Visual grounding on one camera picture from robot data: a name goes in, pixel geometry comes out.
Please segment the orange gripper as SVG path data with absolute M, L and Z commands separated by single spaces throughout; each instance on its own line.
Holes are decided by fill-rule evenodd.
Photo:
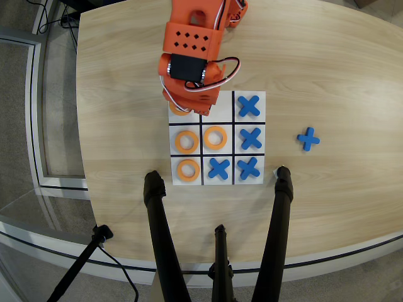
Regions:
M 213 105 L 216 105 L 220 88 L 202 92 L 189 92 L 184 88 L 184 81 L 161 76 L 163 96 L 178 110 L 194 111 L 199 115 L 209 115 Z

